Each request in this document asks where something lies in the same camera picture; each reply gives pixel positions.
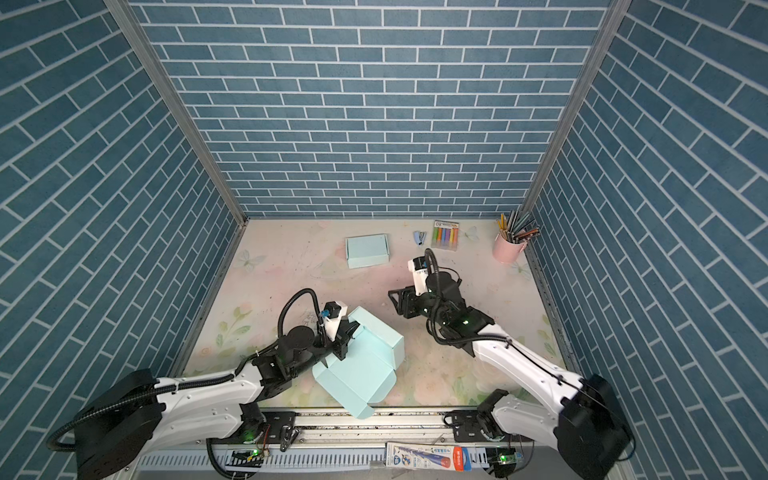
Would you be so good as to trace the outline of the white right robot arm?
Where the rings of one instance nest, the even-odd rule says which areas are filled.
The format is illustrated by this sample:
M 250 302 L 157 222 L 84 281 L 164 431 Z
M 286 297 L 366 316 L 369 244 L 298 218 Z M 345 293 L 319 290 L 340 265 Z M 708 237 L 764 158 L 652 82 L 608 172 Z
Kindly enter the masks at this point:
M 475 410 L 476 423 L 491 440 L 519 435 L 558 451 L 582 479 L 603 479 L 627 460 L 635 437 L 610 383 L 594 374 L 567 371 L 514 340 L 494 319 L 470 307 L 456 285 L 446 292 L 391 290 L 398 315 L 423 316 L 438 344 L 459 348 L 485 362 L 533 396 L 521 400 L 494 390 Z

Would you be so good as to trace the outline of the light blue box stack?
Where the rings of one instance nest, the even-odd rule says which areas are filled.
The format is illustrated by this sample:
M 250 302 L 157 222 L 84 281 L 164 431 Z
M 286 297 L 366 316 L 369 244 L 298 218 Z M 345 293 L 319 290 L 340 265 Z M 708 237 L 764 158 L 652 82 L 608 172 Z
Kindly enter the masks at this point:
M 374 414 L 396 383 L 396 370 L 405 357 L 403 335 L 362 307 L 349 318 L 359 327 L 340 360 L 334 354 L 324 364 L 313 366 L 312 374 L 323 389 L 357 419 Z

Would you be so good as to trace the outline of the light blue paper box sheet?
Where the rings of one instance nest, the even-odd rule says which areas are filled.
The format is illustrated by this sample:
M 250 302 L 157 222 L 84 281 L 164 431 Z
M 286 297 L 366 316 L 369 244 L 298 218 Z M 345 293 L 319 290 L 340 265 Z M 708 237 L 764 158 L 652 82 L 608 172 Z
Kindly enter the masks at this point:
M 386 264 L 390 260 L 386 234 L 348 237 L 345 239 L 347 265 L 350 269 Z

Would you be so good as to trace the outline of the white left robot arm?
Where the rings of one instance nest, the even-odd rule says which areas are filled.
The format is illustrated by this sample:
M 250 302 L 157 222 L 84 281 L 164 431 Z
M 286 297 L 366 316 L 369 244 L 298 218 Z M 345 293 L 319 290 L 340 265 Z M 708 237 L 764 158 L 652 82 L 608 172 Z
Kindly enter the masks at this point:
M 156 378 L 148 369 L 130 373 L 75 417 L 78 478 L 103 479 L 150 451 L 193 440 L 256 437 L 259 402 L 314 365 L 345 358 L 359 327 L 342 319 L 333 341 L 294 327 L 228 372 L 187 380 Z

